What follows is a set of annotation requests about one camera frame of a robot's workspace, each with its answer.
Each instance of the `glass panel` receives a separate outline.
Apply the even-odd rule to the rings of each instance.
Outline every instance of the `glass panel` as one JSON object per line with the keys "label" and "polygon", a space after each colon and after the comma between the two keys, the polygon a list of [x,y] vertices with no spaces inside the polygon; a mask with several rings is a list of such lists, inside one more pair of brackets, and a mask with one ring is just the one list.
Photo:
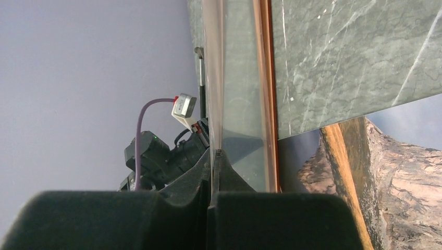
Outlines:
{"label": "glass panel", "polygon": [[255,190],[275,192],[259,13],[259,1],[203,1],[211,147]]}

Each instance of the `rock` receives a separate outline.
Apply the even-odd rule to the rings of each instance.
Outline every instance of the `rock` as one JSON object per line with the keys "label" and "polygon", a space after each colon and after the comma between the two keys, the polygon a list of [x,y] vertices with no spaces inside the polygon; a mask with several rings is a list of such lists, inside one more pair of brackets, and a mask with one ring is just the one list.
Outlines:
{"label": "rock", "polygon": [[298,174],[309,192],[341,196],[374,249],[442,249],[441,151],[397,142],[365,118],[321,136]]}

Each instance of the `metal rod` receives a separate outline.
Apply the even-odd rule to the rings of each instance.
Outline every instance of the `metal rod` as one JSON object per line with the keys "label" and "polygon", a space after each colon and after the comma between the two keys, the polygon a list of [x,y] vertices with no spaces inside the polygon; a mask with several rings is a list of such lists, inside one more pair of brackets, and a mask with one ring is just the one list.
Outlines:
{"label": "metal rod", "polygon": [[198,55],[198,59],[200,61],[200,110],[201,110],[201,118],[206,118],[206,73],[204,67],[204,48],[196,47],[195,53]]}

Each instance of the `gray background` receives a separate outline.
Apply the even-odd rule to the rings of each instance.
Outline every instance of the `gray background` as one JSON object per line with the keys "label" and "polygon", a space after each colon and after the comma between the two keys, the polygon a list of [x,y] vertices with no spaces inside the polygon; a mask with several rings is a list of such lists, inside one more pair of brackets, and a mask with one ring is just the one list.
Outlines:
{"label": "gray background", "polygon": [[[38,191],[118,189],[141,107],[181,92],[198,94],[186,1],[1,1],[0,235]],[[143,123],[169,145],[170,111]]]}

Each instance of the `wooden frame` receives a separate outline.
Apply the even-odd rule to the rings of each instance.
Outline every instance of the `wooden frame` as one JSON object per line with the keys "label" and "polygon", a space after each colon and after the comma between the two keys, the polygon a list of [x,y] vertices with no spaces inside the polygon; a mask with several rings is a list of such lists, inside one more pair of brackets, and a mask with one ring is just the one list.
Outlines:
{"label": "wooden frame", "polygon": [[255,34],[260,74],[261,112],[264,138],[264,159],[267,165],[267,189],[280,192],[278,176],[278,117],[276,105],[275,65],[273,58],[272,9],[270,0],[254,0]]}

